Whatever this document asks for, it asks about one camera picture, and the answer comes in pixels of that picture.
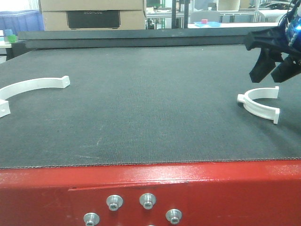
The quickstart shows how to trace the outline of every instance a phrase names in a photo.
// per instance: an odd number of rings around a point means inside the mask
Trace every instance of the hex socket bolt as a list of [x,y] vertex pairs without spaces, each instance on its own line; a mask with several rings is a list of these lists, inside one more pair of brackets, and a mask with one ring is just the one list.
[[86,226],[95,226],[99,223],[100,218],[96,213],[87,213],[84,215]]
[[172,209],[172,210],[169,210],[165,216],[166,216],[166,219],[172,225],[177,225],[180,223],[180,220],[182,218],[182,212],[177,209]]
[[111,211],[117,211],[123,204],[123,199],[116,194],[110,195],[107,198],[107,205]]
[[139,201],[146,210],[150,210],[156,203],[156,197],[153,194],[145,193],[140,196]]

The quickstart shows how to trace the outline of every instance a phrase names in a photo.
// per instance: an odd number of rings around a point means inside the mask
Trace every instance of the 3d printed part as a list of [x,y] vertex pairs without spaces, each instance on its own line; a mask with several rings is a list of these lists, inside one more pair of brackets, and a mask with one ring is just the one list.
[[10,114],[6,99],[20,93],[44,88],[66,88],[70,85],[68,76],[62,78],[39,78],[21,81],[0,89],[0,118]]
[[244,108],[259,117],[273,120],[274,124],[278,123],[280,109],[275,107],[270,107],[266,105],[259,104],[253,100],[259,98],[278,98],[279,86],[275,88],[258,88],[251,89],[245,94],[239,94],[237,97],[237,102],[243,103]]

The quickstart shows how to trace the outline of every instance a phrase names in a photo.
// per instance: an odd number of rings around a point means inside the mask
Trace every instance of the red metal frame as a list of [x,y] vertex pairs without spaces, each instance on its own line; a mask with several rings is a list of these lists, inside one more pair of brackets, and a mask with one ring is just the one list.
[[[124,199],[116,212],[111,194]],[[0,170],[3,226],[84,226],[88,212],[99,226],[168,226],[169,209],[182,211],[180,226],[300,226],[301,160]]]

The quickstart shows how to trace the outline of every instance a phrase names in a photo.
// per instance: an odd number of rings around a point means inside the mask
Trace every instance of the white wall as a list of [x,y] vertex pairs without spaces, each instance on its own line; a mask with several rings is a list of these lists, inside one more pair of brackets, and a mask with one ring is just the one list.
[[0,0],[0,11],[39,9],[38,0]]

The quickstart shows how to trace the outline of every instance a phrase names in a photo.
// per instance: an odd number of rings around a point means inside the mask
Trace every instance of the chair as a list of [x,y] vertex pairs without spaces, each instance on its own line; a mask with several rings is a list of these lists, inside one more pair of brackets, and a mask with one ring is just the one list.
[[202,19],[207,19],[212,22],[220,21],[220,12],[212,10],[194,11],[190,16],[190,23],[200,22]]

